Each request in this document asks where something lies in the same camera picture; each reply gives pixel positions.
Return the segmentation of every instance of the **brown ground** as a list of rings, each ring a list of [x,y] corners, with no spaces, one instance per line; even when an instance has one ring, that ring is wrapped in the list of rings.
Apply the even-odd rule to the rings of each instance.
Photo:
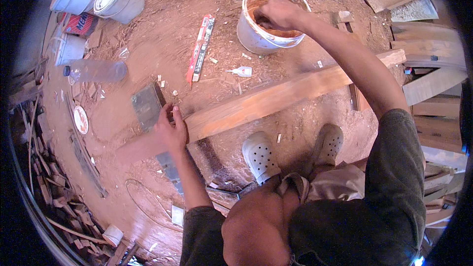
[[[312,11],[332,24],[332,13],[351,11],[358,22],[362,42],[374,53],[389,49],[392,35],[386,13],[373,14],[363,0],[307,0]],[[317,61],[324,66],[334,60],[317,43],[306,37],[298,46],[258,58],[239,43],[236,26],[241,1],[235,0],[146,0],[144,11],[132,23],[122,25],[104,20],[102,44],[92,51],[92,59],[118,59],[125,46],[131,52],[126,60],[129,75],[119,84],[101,84],[105,98],[93,102],[78,101],[89,117],[89,132],[83,136],[89,153],[97,162],[102,185],[109,192],[100,198],[81,172],[68,142],[68,129],[73,127],[67,105],[61,101],[61,89],[70,92],[62,68],[49,68],[50,80],[44,86],[44,103],[51,128],[54,129],[55,155],[62,168],[91,210],[94,218],[106,228],[110,223],[119,227],[128,240],[136,240],[149,249],[157,246],[149,257],[176,265],[181,251],[182,231],[171,224],[161,208],[171,210],[171,204],[183,207],[184,201],[155,159],[146,159],[133,166],[121,166],[115,159],[115,148],[141,133],[130,96],[162,75],[162,89],[168,102],[178,103],[184,114],[190,114],[210,104],[238,95],[238,89],[220,80],[224,70],[239,66],[253,67],[252,78],[235,77],[243,92],[263,82],[273,83],[295,74],[313,70]],[[204,61],[201,80],[192,89],[185,81],[189,57],[195,44],[198,27],[205,14],[216,16],[216,25]],[[252,57],[247,60],[242,53]],[[208,60],[216,58],[214,64]],[[401,67],[391,69],[400,84],[404,83]],[[56,103],[54,91],[59,93]],[[354,162],[366,157],[377,133],[377,121],[372,110],[352,109],[348,86],[327,95],[294,105],[289,109],[231,129],[210,138],[189,144],[188,148],[207,183],[214,181],[220,188],[239,191],[254,181],[241,155],[246,137],[264,130],[273,139],[281,167],[297,168],[307,159],[317,134],[325,123],[339,125],[345,143],[337,162]],[[281,133],[281,143],[276,144]],[[127,179],[139,181],[125,183]],[[235,198],[213,194],[225,206]]]

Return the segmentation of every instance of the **clear plastic bottle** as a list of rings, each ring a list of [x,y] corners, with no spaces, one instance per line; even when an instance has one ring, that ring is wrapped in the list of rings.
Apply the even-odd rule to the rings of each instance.
[[[118,82],[126,75],[124,62],[79,59],[64,66],[62,74],[77,82]]]

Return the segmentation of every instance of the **wire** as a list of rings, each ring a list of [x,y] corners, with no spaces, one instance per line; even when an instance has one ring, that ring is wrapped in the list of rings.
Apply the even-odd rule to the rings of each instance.
[[[128,195],[129,195],[130,198],[133,200],[133,202],[135,203],[135,205],[139,208],[139,210],[140,210],[143,214],[145,214],[145,216],[147,216],[148,218],[150,218],[151,221],[155,222],[155,223],[158,224],[159,226],[162,226],[162,227],[164,227],[164,228],[171,229],[171,230],[174,230],[174,231],[177,231],[177,232],[181,232],[181,233],[182,233],[183,231],[180,230],[180,229],[173,228],[173,227],[169,227],[169,226],[167,226],[167,225],[163,225],[163,224],[159,223],[158,221],[154,220],[153,218],[151,218],[150,215],[148,215],[148,214],[139,206],[139,204],[135,201],[135,199],[133,198],[132,194],[131,194],[130,191],[128,190],[128,184],[129,184],[131,181],[134,181],[134,182],[136,182],[137,184],[143,186],[143,187],[146,189],[146,191],[149,192],[153,197],[154,197],[154,194],[153,194],[146,186],[144,186],[143,183],[141,183],[141,182],[138,181],[138,180],[135,180],[135,179],[128,179],[128,180],[125,181],[126,192],[128,192]],[[169,219],[172,220],[171,215],[169,215],[169,213],[166,211],[166,209],[164,209],[164,207],[163,207],[163,205],[161,204],[161,202],[159,201],[159,199],[156,198],[156,200],[157,200],[157,203],[159,203],[159,205],[160,205],[161,208],[163,209],[163,211],[166,213],[166,215],[169,217]]]

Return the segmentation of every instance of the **forearm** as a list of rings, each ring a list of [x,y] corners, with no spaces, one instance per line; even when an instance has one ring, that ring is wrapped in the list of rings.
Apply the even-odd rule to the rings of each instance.
[[[205,190],[197,168],[194,167],[185,149],[170,152],[176,164],[179,178],[184,190],[184,201],[188,210],[198,206],[212,206],[209,194]]]
[[[363,93],[378,119],[390,109],[409,111],[404,94],[386,66],[347,33],[303,12],[295,28],[320,44]]]

